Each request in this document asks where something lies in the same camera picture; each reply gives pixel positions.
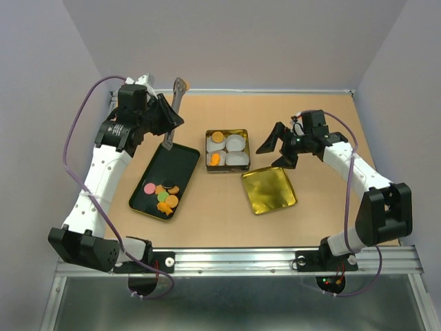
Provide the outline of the round tan biscuit cookie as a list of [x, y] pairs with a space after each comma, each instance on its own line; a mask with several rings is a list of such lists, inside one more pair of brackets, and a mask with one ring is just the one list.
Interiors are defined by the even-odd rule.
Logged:
[[224, 134], [220, 131], [216, 131], [212, 134], [212, 141], [214, 143], [222, 143], [224, 138]]

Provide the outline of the orange fish cookie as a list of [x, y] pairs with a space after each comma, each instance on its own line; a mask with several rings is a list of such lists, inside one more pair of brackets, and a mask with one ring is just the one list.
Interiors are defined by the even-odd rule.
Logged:
[[218, 166], [221, 161], [221, 156], [218, 153], [214, 153], [211, 155], [209, 160], [209, 166]]

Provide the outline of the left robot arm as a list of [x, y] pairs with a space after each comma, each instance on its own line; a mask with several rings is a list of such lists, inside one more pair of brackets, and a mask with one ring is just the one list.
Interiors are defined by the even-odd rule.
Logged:
[[164, 135], [172, 142], [174, 129], [183, 124], [181, 101], [188, 87], [177, 78], [173, 99], [168, 102], [143, 78], [127, 79], [117, 93], [117, 105], [101, 124], [94, 140], [92, 162], [85, 180], [71, 169], [67, 173], [79, 184], [76, 203], [60, 228], [52, 228], [50, 245], [65, 263], [109, 272], [130, 262], [139, 272], [152, 268], [152, 244], [138, 238], [105, 238], [105, 228], [116, 227], [107, 215], [126, 167], [147, 133]]

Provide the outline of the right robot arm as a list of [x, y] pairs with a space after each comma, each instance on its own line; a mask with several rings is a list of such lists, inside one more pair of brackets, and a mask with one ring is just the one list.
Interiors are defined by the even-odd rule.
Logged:
[[282, 143], [275, 167], [294, 169], [299, 154], [312, 154], [346, 181], [344, 229], [321, 240], [317, 250], [301, 258], [298, 268], [332, 269], [342, 260], [380, 243], [409, 236], [413, 231], [411, 188], [382, 176], [358, 155], [358, 140], [330, 132], [329, 113], [306, 110], [291, 118], [291, 127], [278, 122], [257, 154]]

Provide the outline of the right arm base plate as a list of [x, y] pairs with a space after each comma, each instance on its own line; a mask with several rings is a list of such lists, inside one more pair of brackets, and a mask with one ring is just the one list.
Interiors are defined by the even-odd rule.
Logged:
[[342, 269], [357, 271], [356, 259], [350, 262], [350, 258], [354, 258], [354, 255], [345, 254], [336, 257], [332, 254], [322, 254], [318, 250], [301, 250], [295, 253], [295, 264], [299, 272], [337, 272]]

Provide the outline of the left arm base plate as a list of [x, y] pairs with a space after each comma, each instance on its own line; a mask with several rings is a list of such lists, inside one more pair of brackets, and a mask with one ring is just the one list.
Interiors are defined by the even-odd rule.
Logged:
[[[143, 257], [141, 260], [144, 264], [149, 265], [149, 267], [166, 272], [168, 274], [174, 273], [174, 264], [176, 261], [176, 253], [172, 250], [153, 250], [149, 257]], [[130, 260], [128, 262], [123, 262], [120, 266], [115, 266], [113, 268], [115, 274], [144, 274], [152, 273], [151, 270], [144, 268], [138, 263]]]

